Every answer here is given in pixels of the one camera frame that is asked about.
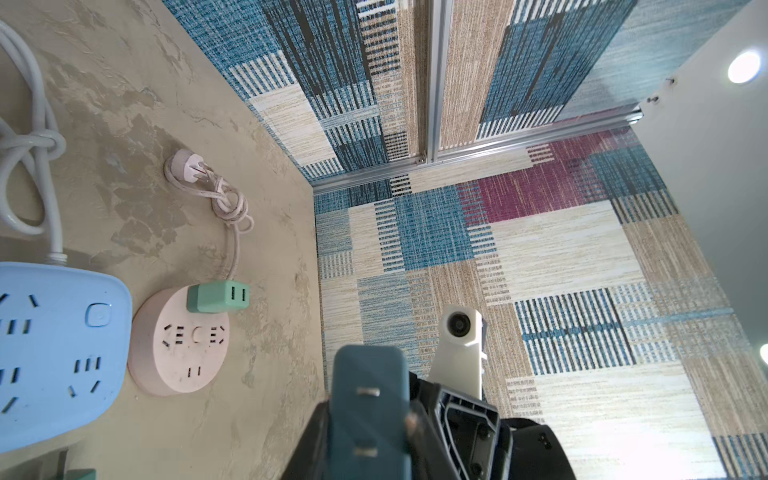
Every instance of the cable strain relief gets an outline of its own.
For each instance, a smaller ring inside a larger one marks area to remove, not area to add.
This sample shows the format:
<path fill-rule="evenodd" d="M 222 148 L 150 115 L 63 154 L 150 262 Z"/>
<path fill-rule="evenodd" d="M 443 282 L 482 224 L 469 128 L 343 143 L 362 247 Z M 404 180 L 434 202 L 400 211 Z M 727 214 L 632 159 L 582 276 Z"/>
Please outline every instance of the cable strain relief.
<path fill-rule="evenodd" d="M 67 254 L 50 252 L 48 254 L 48 265 L 65 266 L 67 264 Z"/>

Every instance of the pink round power strip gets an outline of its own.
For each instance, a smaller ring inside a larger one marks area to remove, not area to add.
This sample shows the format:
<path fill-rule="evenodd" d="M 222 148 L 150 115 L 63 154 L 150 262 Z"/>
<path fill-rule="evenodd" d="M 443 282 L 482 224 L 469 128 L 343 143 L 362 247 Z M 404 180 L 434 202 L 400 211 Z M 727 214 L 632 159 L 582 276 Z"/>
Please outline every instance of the pink round power strip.
<path fill-rule="evenodd" d="M 151 296 L 134 317 L 128 370 L 157 396 L 199 390 L 221 368 L 230 343 L 226 313 L 187 310 L 188 286 Z"/>

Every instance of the white camera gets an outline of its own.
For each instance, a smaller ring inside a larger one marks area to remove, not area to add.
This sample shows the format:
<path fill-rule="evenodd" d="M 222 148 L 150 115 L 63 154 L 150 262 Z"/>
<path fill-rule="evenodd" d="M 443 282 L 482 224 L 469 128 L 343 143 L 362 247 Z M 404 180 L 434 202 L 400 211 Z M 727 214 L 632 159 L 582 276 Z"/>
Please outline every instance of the white camera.
<path fill-rule="evenodd" d="M 440 319 L 428 380 L 482 398 L 483 320 L 477 310 L 448 305 Z"/>

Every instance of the metal prong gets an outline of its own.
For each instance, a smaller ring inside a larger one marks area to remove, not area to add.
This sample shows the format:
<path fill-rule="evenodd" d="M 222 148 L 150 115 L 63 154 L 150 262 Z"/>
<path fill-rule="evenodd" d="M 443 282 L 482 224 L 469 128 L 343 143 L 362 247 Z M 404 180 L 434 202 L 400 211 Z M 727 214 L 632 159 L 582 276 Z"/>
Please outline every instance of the metal prong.
<path fill-rule="evenodd" d="M 379 456 L 379 449 L 376 447 L 355 447 L 355 455 L 358 457 L 375 458 Z"/>
<path fill-rule="evenodd" d="M 377 389 L 376 387 L 359 386 L 357 387 L 357 394 L 368 395 L 368 396 L 379 396 L 382 394 L 382 391 Z"/>

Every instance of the teal adapter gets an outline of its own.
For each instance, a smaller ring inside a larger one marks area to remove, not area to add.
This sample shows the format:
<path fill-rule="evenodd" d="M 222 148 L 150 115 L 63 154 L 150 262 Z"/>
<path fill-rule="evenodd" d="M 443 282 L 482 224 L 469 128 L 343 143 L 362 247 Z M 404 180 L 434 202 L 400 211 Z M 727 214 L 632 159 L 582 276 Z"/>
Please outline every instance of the teal adapter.
<path fill-rule="evenodd" d="M 192 313 L 223 313 L 248 308 L 250 286 L 234 280 L 193 285 L 187 292 L 187 310 Z"/>

